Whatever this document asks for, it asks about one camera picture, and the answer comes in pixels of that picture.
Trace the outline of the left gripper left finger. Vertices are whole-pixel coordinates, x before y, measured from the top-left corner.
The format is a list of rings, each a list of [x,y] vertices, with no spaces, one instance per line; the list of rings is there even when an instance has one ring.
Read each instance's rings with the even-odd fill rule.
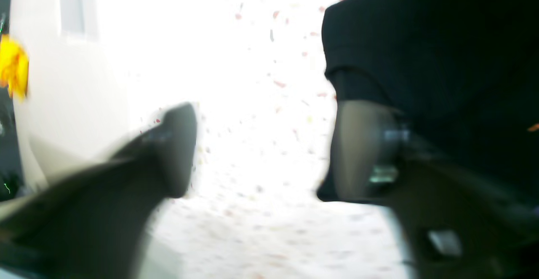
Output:
[[[169,109],[110,160],[1,204],[1,270],[21,279],[134,279],[154,210],[190,187],[194,106]]]

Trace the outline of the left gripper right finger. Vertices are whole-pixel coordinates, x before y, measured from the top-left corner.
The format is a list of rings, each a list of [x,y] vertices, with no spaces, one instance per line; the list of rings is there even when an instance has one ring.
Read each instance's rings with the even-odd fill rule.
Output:
[[[331,174],[339,200],[391,209],[418,279],[537,279],[536,205],[450,161],[394,110],[337,103]]]

